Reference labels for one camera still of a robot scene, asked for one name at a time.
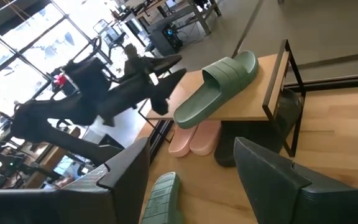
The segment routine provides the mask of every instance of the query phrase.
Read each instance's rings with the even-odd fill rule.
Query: black object
[[[115,139],[113,139],[110,135],[105,134],[104,137],[102,138],[102,140],[100,140],[100,142],[98,143],[98,145],[103,146],[103,145],[109,145],[109,146],[114,146],[117,147],[119,149],[124,149],[124,146],[122,146],[119,142],[117,142]]]
[[[177,61],[166,63],[167,60],[160,58],[154,64],[151,63],[155,68],[150,69],[139,57],[133,59],[138,62],[134,64],[136,75],[110,90],[110,84],[102,72],[104,65],[100,59],[90,55],[78,63],[71,60],[62,70],[77,85],[80,92],[62,100],[30,100],[20,105],[12,122],[12,134],[31,142],[46,141],[60,146],[92,160],[96,166],[104,163],[121,150],[113,146],[98,146],[82,141],[51,127],[47,119],[70,119],[74,124],[91,125],[97,115],[100,115],[105,124],[114,126],[115,115],[147,98],[150,98],[154,111],[160,114],[167,113],[166,99],[185,75],[186,69],[161,78],[158,85],[154,85],[147,72],[153,72],[159,67],[168,70]]]
[[[103,38],[107,46],[109,47],[108,56],[111,58],[111,51],[116,47],[121,47],[124,49],[123,43],[126,33],[122,32],[118,34],[118,32],[113,28],[113,26],[109,26],[109,24],[101,19],[93,29]]]
[[[137,49],[132,44],[125,46],[124,51],[128,60],[124,66],[124,76],[118,80],[119,83],[137,76],[138,73],[154,73],[160,77],[182,59],[181,55],[169,55],[164,58],[139,57]],[[147,75],[143,78],[147,82],[150,80]]]
[[[358,189],[245,138],[236,138],[234,158],[260,224],[358,223]]]
[[[275,119],[281,132],[287,137],[294,127],[301,113],[302,104],[297,95],[284,89],[278,99]],[[221,138],[214,156],[216,162],[224,167],[234,167],[233,145],[235,137],[245,137],[251,141],[279,153],[283,147],[280,136],[275,132],[269,121],[244,121],[239,124],[233,121],[223,121]]]
[[[150,32],[150,40],[161,55],[177,54],[183,46],[183,42],[177,36],[176,31],[170,25],[157,27]]]
[[[24,163],[25,159],[27,158],[24,154],[16,154],[16,155],[4,155],[0,153],[0,162],[2,164],[1,166],[1,174],[3,174],[6,177],[10,177],[13,174],[15,174],[17,171],[21,171],[24,174],[31,175],[35,171],[42,173],[43,175],[46,175],[47,177],[50,177],[53,180],[57,180],[60,178],[60,175],[58,175],[55,172],[49,172],[42,167],[38,163],[31,163],[30,165],[27,165]]]
[[[138,224],[149,157],[143,138],[62,190],[0,190],[0,223]]]

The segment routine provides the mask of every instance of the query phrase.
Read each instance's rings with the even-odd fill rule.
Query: black metal frame
[[[146,103],[147,103],[148,101],[149,101],[149,99],[146,99],[146,100],[143,102],[142,106],[139,108],[139,110],[137,111],[137,113],[138,113],[143,119],[145,119],[146,122],[147,122],[149,125],[151,125],[151,127],[153,127],[153,132],[152,132],[152,134],[154,133],[154,134],[156,134],[156,135],[159,135],[159,136],[163,137],[168,143],[171,143],[171,140],[169,140],[166,136],[164,136],[163,130],[160,131],[160,130],[158,129],[158,127],[161,125],[161,124],[160,124],[161,121],[159,121],[159,122],[157,123],[157,125],[154,126],[154,124],[151,123],[151,121],[150,121],[146,116],[144,116],[144,115],[142,114],[142,110],[143,110],[144,106],[146,105]]]
[[[283,80],[277,80],[277,74],[278,74],[278,71],[279,71],[281,63],[282,63],[284,52],[288,52],[288,62],[285,64]],[[299,86],[299,91],[301,93],[301,113],[300,113],[299,118],[296,121],[291,148],[289,147],[289,145],[287,143],[286,136],[284,136],[283,131],[278,126],[278,123],[274,118],[274,112],[277,110],[278,102],[276,102],[273,111],[271,111],[269,108],[269,102],[270,102],[272,92],[273,92],[276,82],[284,82],[285,81],[285,77],[288,72],[288,63],[291,64],[293,73],[295,74],[295,78],[296,78],[297,84]],[[300,127],[301,127],[301,121],[302,121],[303,107],[305,105],[305,98],[306,98],[306,90],[303,85],[302,78],[299,73],[298,67],[296,65],[295,59],[293,57],[290,44],[288,43],[288,40],[283,40],[283,42],[280,46],[280,50],[278,51],[277,59],[275,61],[274,68],[273,68],[272,77],[268,84],[266,95],[265,95],[264,101],[262,103],[262,108],[263,108],[268,120],[271,122],[274,130],[282,139],[283,146],[290,157],[294,157],[296,154],[296,147],[298,145],[298,138],[299,138],[299,132],[300,132]]]
[[[297,83],[288,83],[284,87],[297,93],[300,92],[300,86]],[[355,87],[358,87],[358,75],[304,82],[306,91],[337,90]]]

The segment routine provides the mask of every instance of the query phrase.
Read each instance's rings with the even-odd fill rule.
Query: desk
[[[151,10],[154,10],[154,9],[157,9],[161,15],[163,17],[166,17],[167,14],[165,13],[165,11],[163,10],[162,6],[166,3],[167,0],[158,0],[158,1],[155,1],[153,2],[151,5],[149,5],[147,7],[147,9],[143,9],[141,10],[137,15],[136,15],[136,19],[140,19],[142,17],[145,17],[145,16],[149,16],[147,15],[147,11],[151,11]]]
[[[290,44],[287,40],[283,40],[278,54],[260,57],[258,61],[259,70],[255,80],[246,89],[223,104],[222,107],[215,111],[208,119],[238,122],[270,121],[274,130],[283,141],[283,146],[287,150],[288,155],[293,157],[296,153],[302,112],[295,125],[291,147],[289,147],[286,142],[286,137],[278,126],[274,115],[278,106],[278,98],[283,90],[289,64],[291,64],[296,80],[301,86],[301,102],[304,102],[306,97],[306,91],[303,88],[303,82],[295,59],[293,58]],[[175,110],[202,84],[203,78],[201,70],[187,73],[171,94],[168,101],[169,112],[160,116],[154,111],[149,111],[146,118],[148,120],[172,120]]]
[[[190,24],[193,24],[195,22],[199,22],[205,31],[205,35],[209,35],[211,33],[211,29],[209,28],[208,24],[206,23],[207,18],[212,14],[213,11],[215,11],[217,16],[221,16],[221,11],[220,11],[216,1],[215,0],[209,0],[209,1],[211,3],[211,6],[209,7],[209,9],[205,12],[199,12],[194,0],[187,0],[188,6],[178,10],[177,12],[175,12],[173,14],[170,14],[169,16],[167,16],[166,18],[164,18],[158,22],[151,24],[151,26],[148,27],[147,29],[149,30],[149,32],[152,32],[153,30],[160,29],[161,27],[165,27],[166,25],[171,24],[173,21],[178,20],[187,14],[194,13],[195,14],[194,19],[187,22],[183,26],[177,27],[177,29],[181,29],[181,28],[188,26]]]

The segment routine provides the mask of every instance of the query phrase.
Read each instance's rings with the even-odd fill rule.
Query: black metal stand
[[[276,102],[273,111],[271,111],[269,109],[270,98],[271,98],[275,83],[278,82],[278,81],[276,81],[277,73],[278,73],[278,70],[279,70],[280,65],[282,63],[282,58],[283,58],[283,55],[284,55],[285,51],[287,51],[288,54],[289,54],[288,55],[288,61],[289,61],[289,64],[291,65],[291,67],[292,67],[292,70],[293,70],[293,72],[295,74],[296,81],[297,81],[297,83],[299,84],[299,87],[300,87],[301,103],[302,103],[301,113],[300,113],[300,116],[299,116],[299,118],[298,118],[298,120],[296,122],[296,125],[295,125],[295,130],[294,130],[294,134],[293,134],[293,140],[292,140],[291,147],[289,147],[289,145],[287,143],[287,140],[286,140],[286,136],[284,136],[283,131],[278,126],[278,123],[277,123],[277,121],[276,121],[276,119],[275,119],[275,117],[273,115],[274,111],[277,110],[278,102]],[[285,79],[285,77],[287,75],[287,71],[288,71],[288,63],[286,63],[286,65],[285,65],[284,79]],[[305,105],[305,97],[306,97],[306,91],[305,91],[305,88],[304,88],[304,85],[303,85],[302,78],[301,78],[301,75],[299,73],[298,67],[296,66],[295,59],[293,58],[293,54],[292,54],[292,51],[291,51],[291,48],[290,48],[290,44],[288,43],[288,40],[283,40],[283,42],[281,44],[281,47],[280,47],[280,50],[279,50],[278,55],[277,55],[277,59],[276,59],[274,68],[273,68],[272,77],[271,77],[270,82],[269,82],[268,87],[267,87],[264,102],[262,103],[262,108],[265,111],[265,114],[266,114],[268,120],[271,122],[273,128],[276,130],[277,134],[282,139],[283,146],[284,146],[285,150],[287,151],[287,153],[288,153],[288,155],[290,157],[294,157],[295,153],[296,153],[296,147],[298,145],[298,137],[299,137],[302,114],[303,114],[303,107]]]
[[[137,111],[137,113],[138,113],[139,115],[141,115],[141,117],[142,117],[143,119],[145,119],[146,122],[148,122],[148,124],[151,125],[151,127],[153,127],[153,132],[155,132],[155,133],[161,135],[161,136],[166,140],[166,142],[171,143],[171,140],[167,139],[167,137],[166,137],[156,126],[154,126],[154,124],[151,123],[150,120],[146,118],[146,116],[144,116],[144,115],[142,114],[142,109],[144,108],[144,106],[146,105],[146,103],[147,103],[148,101],[149,101],[149,99],[147,99],[147,100],[145,100],[145,101],[143,102],[142,106],[139,108],[139,110]]]

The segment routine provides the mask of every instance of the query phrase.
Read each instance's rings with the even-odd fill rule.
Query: floor
[[[139,137],[149,132],[146,125]],[[257,223],[236,168],[218,166],[213,154],[174,158],[168,147],[164,143],[150,167],[144,204],[154,182],[175,171],[181,180],[178,209],[185,223]],[[294,160],[358,188],[358,88],[307,94]]]
[[[173,70],[199,70],[233,54],[258,0],[217,2],[222,16],[213,13],[208,19],[209,36],[204,36],[200,26],[188,26],[179,33],[186,44],[180,51],[183,60]],[[358,1],[286,0],[283,6],[274,0],[264,1],[241,49],[252,50],[259,57],[274,54],[283,39],[289,40],[304,81],[358,74],[358,57],[322,66],[331,58],[358,55]],[[294,81],[291,75],[286,80]],[[98,125],[101,128],[97,129],[123,146],[132,143],[145,124],[132,109],[120,114],[116,122],[115,128]]]

